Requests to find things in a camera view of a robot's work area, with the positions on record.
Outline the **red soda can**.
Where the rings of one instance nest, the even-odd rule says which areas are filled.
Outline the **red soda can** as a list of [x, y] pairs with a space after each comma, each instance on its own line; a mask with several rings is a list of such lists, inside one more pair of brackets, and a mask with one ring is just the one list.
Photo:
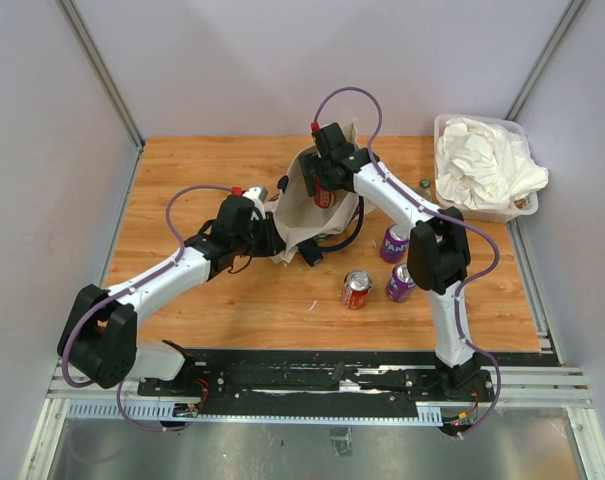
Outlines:
[[358, 310], [363, 308], [369, 298], [372, 280], [364, 270], [353, 270], [349, 272], [343, 283], [341, 301], [348, 309]]
[[314, 202], [316, 206], [324, 210], [331, 208], [335, 203], [334, 193], [329, 190], [326, 190], [322, 186], [321, 180], [318, 176], [314, 177], [314, 185]]

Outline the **cream canvas tote bag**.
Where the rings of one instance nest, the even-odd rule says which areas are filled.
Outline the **cream canvas tote bag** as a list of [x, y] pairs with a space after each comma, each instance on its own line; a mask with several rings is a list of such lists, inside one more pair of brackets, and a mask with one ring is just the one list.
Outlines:
[[273, 215], [277, 234], [285, 244], [283, 251], [271, 257], [274, 263], [290, 263], [304, 241], [342, 234], [359, 213], [355, 193], [330, 192], [327, 208], [318, 206], [316, 197], [308, 195], [300, 160], [316, 153], [314, 144], [300, 151], [282, 177], [286, 186], [278, 186], [277, 197], [265, 203], [266, 211]]

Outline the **clear glass drink bottle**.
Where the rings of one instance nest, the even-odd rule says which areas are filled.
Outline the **clear glass drink bottle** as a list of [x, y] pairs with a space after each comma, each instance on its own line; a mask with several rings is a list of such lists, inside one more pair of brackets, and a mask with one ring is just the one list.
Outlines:
[[431, 182], [428, 178], [423, 178], [420, 180], [416, 192], [426, 201], [432, 201], [432, 193], [431, 193]]

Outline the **purple Fanta can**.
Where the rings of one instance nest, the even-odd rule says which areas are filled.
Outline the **purple Fanta can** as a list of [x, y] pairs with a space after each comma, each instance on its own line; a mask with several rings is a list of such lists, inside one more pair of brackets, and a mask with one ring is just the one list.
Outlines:
[[398, 224], [389, 226], [380, 246], [380, 257], [387, 263], [399, 263], [408, 251], [409, 242], [409, 234]]

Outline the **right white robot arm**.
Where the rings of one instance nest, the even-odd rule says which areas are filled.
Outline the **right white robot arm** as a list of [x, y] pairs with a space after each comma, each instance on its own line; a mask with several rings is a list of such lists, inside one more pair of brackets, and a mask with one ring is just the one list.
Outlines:
[[311, 124], [317, 151], [300, 157], [309, 195], [353, 192], [371, 201], [409, 235], [408, 271], [426, 291], [436, 331], [437, 392], [456, 400], [479, 370], [467, 344], [469, 326], [462, 282], [470, 264], [468, 239], [455, 209], [439, 211], [404, 185], [368, 148], [349, 142], [341, 127]]

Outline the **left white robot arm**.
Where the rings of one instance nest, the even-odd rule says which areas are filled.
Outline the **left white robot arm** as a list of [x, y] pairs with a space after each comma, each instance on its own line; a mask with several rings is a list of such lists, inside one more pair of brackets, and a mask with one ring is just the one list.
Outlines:
[[172, 394], [189, 393], [196, 371], [186, 355], [168, 342], [145, 344], [139, 327], [182, 293], [231, 271], [240, 256], [271, 257], [282, 251], [263, 189], [228, 196], [215, 219], [178, 250], [138, 276], [108, 289], [90, 284], [73, 303], [57, 346], [63, 376], [81, 372], [88, 384], [112, 388], [127, 376], [159, 379]]

